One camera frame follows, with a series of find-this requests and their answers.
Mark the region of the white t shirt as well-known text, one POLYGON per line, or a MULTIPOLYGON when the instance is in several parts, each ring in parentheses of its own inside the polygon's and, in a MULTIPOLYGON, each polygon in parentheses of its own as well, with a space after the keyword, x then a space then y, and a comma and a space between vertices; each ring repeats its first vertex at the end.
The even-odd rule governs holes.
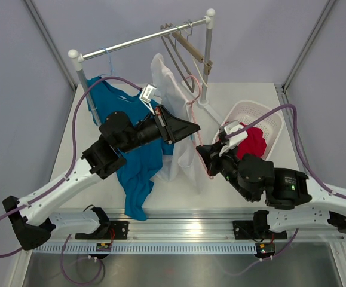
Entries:
POLYGON ((189 98, 179 87, 160 53, 152 59, 151 73, 153 85, 159 92, 163 106, 163 117, 176 141, 172 154, 163 157, 163 166, 157 176, 165 181, 173 181, 181 172, 196 192, 200 193, 204 190, 207 174, 195 148, 198 139, 194 136, 196 126, 190 114, 189 98))

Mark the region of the red t shirt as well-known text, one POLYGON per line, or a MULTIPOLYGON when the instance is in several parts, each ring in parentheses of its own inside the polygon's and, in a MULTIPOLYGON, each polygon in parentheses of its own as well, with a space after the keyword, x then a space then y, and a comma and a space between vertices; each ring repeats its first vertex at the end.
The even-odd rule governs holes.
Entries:
POLYGON ((242 160, 246 154, 251 154, 261 158, 266 148, 263 131, 258 127, 251 127, 247 130, 247 138, 238 146, 237 157, 242 160))

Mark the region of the grey plastic hanger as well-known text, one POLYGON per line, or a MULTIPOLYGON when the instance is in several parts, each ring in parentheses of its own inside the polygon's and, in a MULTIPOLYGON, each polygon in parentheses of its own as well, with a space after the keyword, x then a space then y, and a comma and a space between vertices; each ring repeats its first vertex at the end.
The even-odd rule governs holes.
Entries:
POLYGON ((170 34, 162 36, 161 40, 186 87, 191 93, 193 93, 195 91, 195 82, 194 79, 191 78, 192 72, 181 56, 176 43, 172 40, 170 34))

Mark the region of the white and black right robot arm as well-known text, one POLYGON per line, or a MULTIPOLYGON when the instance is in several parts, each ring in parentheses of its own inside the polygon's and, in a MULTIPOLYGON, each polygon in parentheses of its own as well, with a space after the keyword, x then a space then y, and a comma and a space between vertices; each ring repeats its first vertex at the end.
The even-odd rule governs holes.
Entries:
POLYGON ((222 175, 246 201, 264 200, 266 210, 254 212, 245 234, 270 239, 289 229, 333 226, 346 234, 346 189, 322 187, 307 174, 274 167, 273 162, 246 154, 222 142, 196 147, 209 176, 222 175))

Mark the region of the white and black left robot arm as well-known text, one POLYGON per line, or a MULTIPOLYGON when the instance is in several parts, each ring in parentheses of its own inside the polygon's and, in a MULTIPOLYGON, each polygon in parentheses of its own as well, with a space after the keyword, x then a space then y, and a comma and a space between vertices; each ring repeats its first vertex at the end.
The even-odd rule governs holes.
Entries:
POLYGON ((133 124, 125 112, 113 112, 99 127, 95 143, 73 157, 71 167, 32 194, 3 202, 22 249, 35 249, 53 236, 74 234, 77 239, 102 239, 111 222, 103 209, 58 213, 56 210, 88 187, 108 178, 127 164, 123 157, 136 148, 162 139, 174 144, 200 130, 198 124, 177 118, 162 105, 133 124))

